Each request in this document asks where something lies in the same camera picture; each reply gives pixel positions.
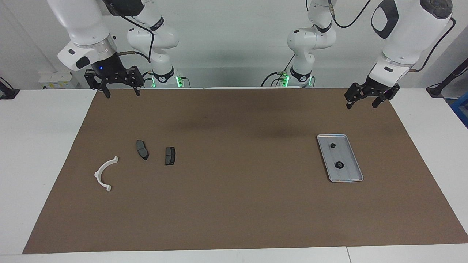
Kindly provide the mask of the silver metal tray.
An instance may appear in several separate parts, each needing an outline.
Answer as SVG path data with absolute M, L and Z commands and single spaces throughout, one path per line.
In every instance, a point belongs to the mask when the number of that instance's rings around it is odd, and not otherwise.
M 364 180 L 351 143 L 345 134 L 319 134 L 316 138 L 329 181 L 344 183 Z M 330 148 L 331 143 L 335 143 L 336 148 Z M 338 161 L 344 163 L 343 169 L 335 167 Z

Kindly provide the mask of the white power strip box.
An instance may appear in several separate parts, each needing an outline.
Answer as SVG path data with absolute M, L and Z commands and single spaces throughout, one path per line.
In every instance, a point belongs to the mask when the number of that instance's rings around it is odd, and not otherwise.
M 38 81 L 40 89 L 79 89 L 80 83 L 71 72 L 42 73 Z

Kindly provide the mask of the dark grey curved brake pad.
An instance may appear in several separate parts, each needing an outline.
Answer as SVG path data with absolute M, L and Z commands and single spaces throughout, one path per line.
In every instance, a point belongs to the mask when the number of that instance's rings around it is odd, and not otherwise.
M 137 150 L 137 153 L 139 154 L 139 156 L 142 157 L 143 160 L 148 160 L 149 152 L 147 150 L 147 147 L 146 147 L 144 141 L 142 141 L 142 140 L 137 140 L 136 141 L 136 150 Z

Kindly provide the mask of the black angled stand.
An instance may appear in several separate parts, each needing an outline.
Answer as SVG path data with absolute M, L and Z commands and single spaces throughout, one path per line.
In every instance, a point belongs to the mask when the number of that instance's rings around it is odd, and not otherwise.
M 442 90 L 453 80 L 463 75 L 468 70 L 468 58 L 466 58 L 458 67 L 453 70 L 450 75 L 448 75 L 440 83 L 430 85 L 426 88 L 428 94 L 433 98 L 443 98 Z

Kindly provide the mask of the blue crate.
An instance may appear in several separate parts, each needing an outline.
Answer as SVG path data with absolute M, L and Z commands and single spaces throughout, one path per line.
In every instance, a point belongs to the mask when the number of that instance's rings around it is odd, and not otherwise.
M 450 108 L 463 125 L 468 128 L 468 91 L 451 103 Z

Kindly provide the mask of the black clamp stand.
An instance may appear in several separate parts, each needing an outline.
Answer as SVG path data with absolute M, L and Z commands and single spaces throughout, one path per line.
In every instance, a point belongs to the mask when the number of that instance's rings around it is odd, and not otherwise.
M 0 100 L 13 100 L 20 92 L 19 89 L 13 86 L 0 76 Z

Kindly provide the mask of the brown table mat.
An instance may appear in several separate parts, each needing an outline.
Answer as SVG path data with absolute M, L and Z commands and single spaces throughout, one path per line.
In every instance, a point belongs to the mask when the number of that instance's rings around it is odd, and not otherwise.
M 344 93 L 98 93 L 23 251 L 468 243 L 390 102 L 348 110 Z M 348 137 L 363 181 L 329 181 L 319 134 Z M 102 174 L 109 193 L 94 173 L 114 156 Z

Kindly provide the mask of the white semicircular plastic bracket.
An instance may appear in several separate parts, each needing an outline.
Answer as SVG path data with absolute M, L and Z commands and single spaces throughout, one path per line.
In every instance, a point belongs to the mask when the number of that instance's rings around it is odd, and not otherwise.
M 105 184 L 105 183 L 102 181 L 102 174 L 103 174 L 104 170 L 105 170 L 107 167 L 109 167 L 110 165 L 113 165 L 113 164 L 115 164 L 115 163 L 118 163 L 118 161 L 119 161 L 119 157 L 118 157 L 118 156 L 114 156 L 113 159 L 108 160 L 108 161 L 106 161 L 105 163 L 103 163 L 103 164 L 98 168 L 98 170 L 94 173 L 94 177 L 95 177 L 95 179 L 97 180 L 97 183 L 98 183 L 100 186 L 104 187 L 105 190 L 106 190 L 107 192 L 109 192 L 109 193 L 110 193 L 110 191 L 112 191 L 112 186 L 109 185 L 109 184 Z

